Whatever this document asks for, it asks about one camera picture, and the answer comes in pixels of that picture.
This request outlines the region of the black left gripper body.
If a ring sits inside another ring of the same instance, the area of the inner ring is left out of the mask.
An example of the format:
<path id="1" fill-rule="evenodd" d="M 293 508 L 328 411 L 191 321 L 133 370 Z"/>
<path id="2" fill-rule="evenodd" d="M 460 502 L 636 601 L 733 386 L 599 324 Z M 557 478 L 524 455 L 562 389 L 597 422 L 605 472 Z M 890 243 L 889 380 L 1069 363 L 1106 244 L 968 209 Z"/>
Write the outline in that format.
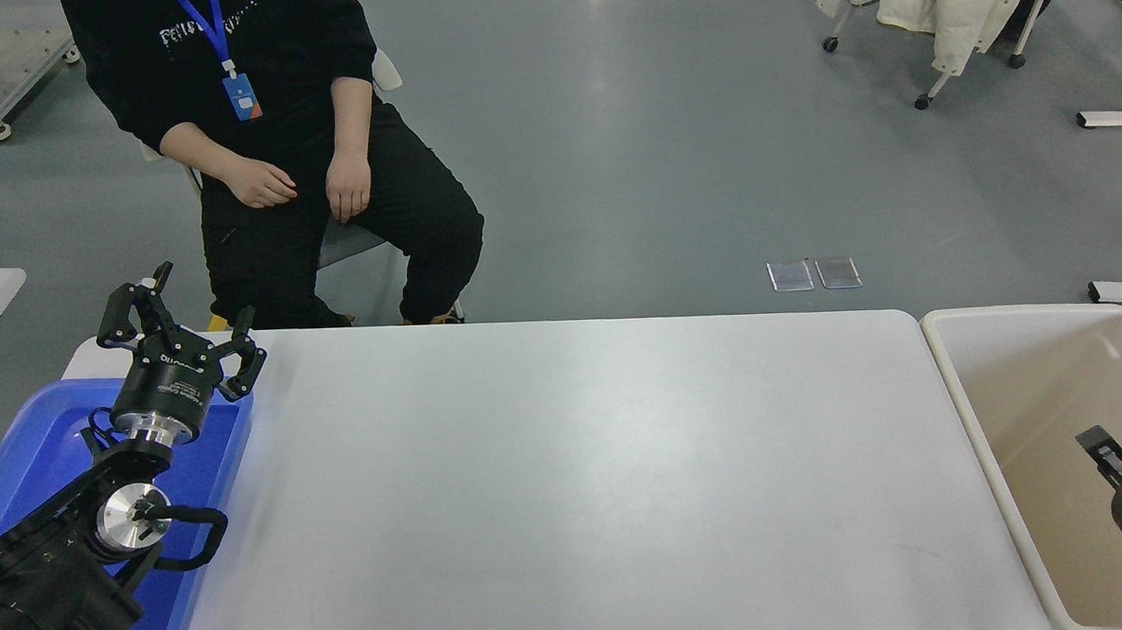
<path id="1" fill-rule="evenodd" d="M 171 435 L 200 433 L 219 373 L 202 356 L 213 343 L 188 331 L 174 341 L 150 334 L 136 343 L 108 340 L 109 349 L 125 348 L 134 359 L 110 411 L 117 433 L 160 429 Z"/>

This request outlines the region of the person's right hand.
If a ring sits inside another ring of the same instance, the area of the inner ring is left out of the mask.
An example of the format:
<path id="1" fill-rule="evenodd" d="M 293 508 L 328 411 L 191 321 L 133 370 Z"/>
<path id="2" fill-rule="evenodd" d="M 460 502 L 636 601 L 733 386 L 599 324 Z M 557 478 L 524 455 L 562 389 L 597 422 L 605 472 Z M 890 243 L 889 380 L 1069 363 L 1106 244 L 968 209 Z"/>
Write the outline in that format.
<path id="1" fill-rule="evenodd" d="M 234 155 L 221 162 L 217 177 L 237 201 L 254 209 L 287 206 L 298 197 L 295 181 L 267 161 Z"/>

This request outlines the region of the person's left hand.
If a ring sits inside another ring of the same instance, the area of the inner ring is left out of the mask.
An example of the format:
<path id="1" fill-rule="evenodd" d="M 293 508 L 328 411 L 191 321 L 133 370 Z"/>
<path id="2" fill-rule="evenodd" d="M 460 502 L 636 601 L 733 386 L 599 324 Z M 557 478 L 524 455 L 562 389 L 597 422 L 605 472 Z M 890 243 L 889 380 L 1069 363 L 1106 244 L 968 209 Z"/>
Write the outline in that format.
<path id="1" fill-rule="evenodd" d="M 327 170 L 325 194 L 335 222 L 353 221 L 369 208 L 371 182 L 367 152 L 334 152 Z"/>

